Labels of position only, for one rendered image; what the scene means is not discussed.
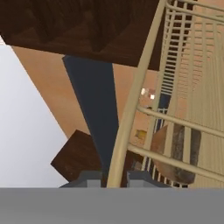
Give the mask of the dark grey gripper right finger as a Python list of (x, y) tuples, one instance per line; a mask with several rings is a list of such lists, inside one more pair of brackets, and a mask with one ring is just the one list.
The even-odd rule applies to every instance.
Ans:
[(127, 187), (149, 187), (149, 188), (169, 188), (168, 185), (154, 180), (148, 171), (128, 171), (127, 172)]

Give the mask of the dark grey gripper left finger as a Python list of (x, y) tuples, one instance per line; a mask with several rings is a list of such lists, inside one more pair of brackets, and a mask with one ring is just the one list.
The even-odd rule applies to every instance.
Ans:
[(100, 171), (82, 171), (76, 180), (70, 181), (61, 188), (100, 188), (102, 186), (102, 173)]

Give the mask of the tan wire basket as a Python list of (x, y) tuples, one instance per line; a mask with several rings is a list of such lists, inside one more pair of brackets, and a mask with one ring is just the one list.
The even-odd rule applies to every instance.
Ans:
[[(141, 95), (155, 90), (155, 99)], [(172, 158), (174, 125), (185, 127), (183, 160)], [(151, 151), (153, 135), (168, 126), (164, 153)], [(190, 164), (191, 129), (201, 132), (199, 162)], [(146, 138), (135, 137), (145, 130)], [(141, 170), (174, 188), (224, 189), (224, 0), (159, 0), (118, 129), (109, 187), (122, 183), (128, 153)], [(193, 172), (183, 185), (165, 178), (153, 159)]]

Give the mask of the brown bread loaf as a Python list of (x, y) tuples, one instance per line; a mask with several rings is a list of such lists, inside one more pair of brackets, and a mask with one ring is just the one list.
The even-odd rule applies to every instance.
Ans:
[[(159, 129), (152, 138), (150, 150), (163, 154), (165, 151), (165, 140), (168, 126), (165, 125)], [(182, 161), (184, 152), (184, 138), (185, 127), (183, 125), (175, 124), (171, 142), (171, 157)], [(196, 129), (191, 129), (191, 143), (190, 143), (190, 164), (197, 166), (199, 162), (201, 143), (201, 132)], [(195, 180), (195, 174), (193, 172), (178, 168), (171, 164), (166, 164), (153, 159), (153, 163), (157, 170), (165, 178), (178, 182), (183, 185), (190, 185)]]

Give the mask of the dark blue counter base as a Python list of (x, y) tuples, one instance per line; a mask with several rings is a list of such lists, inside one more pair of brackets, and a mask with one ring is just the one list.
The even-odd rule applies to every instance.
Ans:
[(113, 66), (71, 55), (62, 61), (99, 155), (102, 185), (106, 186), (119, 127)]

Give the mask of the dark wood stool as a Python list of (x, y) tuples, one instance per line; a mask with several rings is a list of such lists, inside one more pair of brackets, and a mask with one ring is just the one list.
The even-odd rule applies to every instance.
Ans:
[(83, 171), (100, 171), (102, 163), (92, 137), (76, 130), (51, 162), (51, 166), (68, 182)]

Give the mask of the small yellow object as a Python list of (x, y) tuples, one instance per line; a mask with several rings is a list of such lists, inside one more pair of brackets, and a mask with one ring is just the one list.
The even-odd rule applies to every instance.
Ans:
[(136, 131), (135, 137), (137, 137), (141, 140), (144, 140), (146, 138), (146, 134), (147, 134), (147, 132), (145, 130), (138, 129)]

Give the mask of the small white object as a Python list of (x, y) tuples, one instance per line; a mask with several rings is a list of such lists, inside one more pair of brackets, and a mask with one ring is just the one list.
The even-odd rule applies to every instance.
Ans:
[(141, 95), (144, 97), (149, 97), (151, 100), (155, 99), (155, 90), (150, 88), (143, 88), (141, 90)]

